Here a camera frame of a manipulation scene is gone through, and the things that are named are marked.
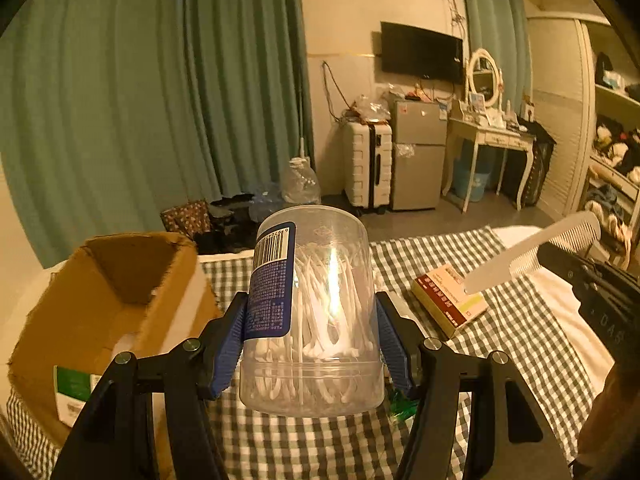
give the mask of gingham cloth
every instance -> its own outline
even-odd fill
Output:
[[[490,228],[437,237],[371,244],[374,267],[388,290],[400,294],[430,335],[437,336],[424,308],[410,291],[412,279],[451,263],[466,274],[504,247]],[[203,264],[220,307],[238,290],[248,290],[251,258]],[[457,352],[486,356],[507,352],[551,424],[567,460],[576,452],[578,430],[593,392],[566,336],[528,278],[485,293],[489,309],[448,342]],[[23,460],[37,478],[48,478],[58,450],[12,394],[9,419]],[[448,478],[462,478],[470,396],[460,394]],[[396,472],[412,420],[390,417],[388,402],[371,412],[332,418],[290,418],[248,410],[238,397],[238,374],[221,398],[209,405],[212,431],[227,473],[237,479],[387,478]]]

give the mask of patterned fabric bag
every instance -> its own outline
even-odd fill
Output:
[[[188,202],[160,213],[164,228],[171,233],[181,233],[193,240],[194,235],[211,231],[209,204],[205,200]]]

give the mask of bolt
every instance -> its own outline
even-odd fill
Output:
[[[442,341],[435,337],[428,337],[422,344],[427,350],[440,350],[442,348]]]
[[[125,365],[131,361],[131,352],[120,352],[116,355],[116,364]]]
[[[494,352],[491,356],[491,359],[493,359],[499,365],[503,365],[509,362],[509,356],[501,350]]]
[[[187,341],[182,343],[182,348],[184,348],[187,352],[195,352],[198,348],[200,348],[200,340],[197,337],[191,337],[187,339]]]

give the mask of barcode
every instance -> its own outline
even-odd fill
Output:
[[[277,260],[286,260],[288,247],[288,227],[269,233],[255,246],[253,270]]]

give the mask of vanity table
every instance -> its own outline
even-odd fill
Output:
[[[462,150],[462,140],[468,139],[474,144],[474,154],[471,161],[471,177],[466,188],[465,201],[462,206],[462,212],[466,213],[471,196],[471,188],[476,173],[476,160],[478,159],[478,146],[493,146],[494,148],[502,148],[502,166],[500,168],[500,179],[498,180],[497,194],[500,194],[502,186],[502,176],[504,175],[504,166],[507,163],[507,151],[517,150],[527,153],[527,165],[525,166],[520,187],[518,188],[518,196],[516,198],[516,208],[518,211],[522,209],[522,193],[525,184],[529,178],[531,167],[533,166],[533,142],[535,136],[526,133],[516,133],[510,130],[493,128],[492,126],[479,126],[462,119],[450,118],[447,122],[447,150],[445,155],[445,164],[447,168],[447,181],[442,190],[445,196],[451,188],[453,181],[453,161],[460,156]]]

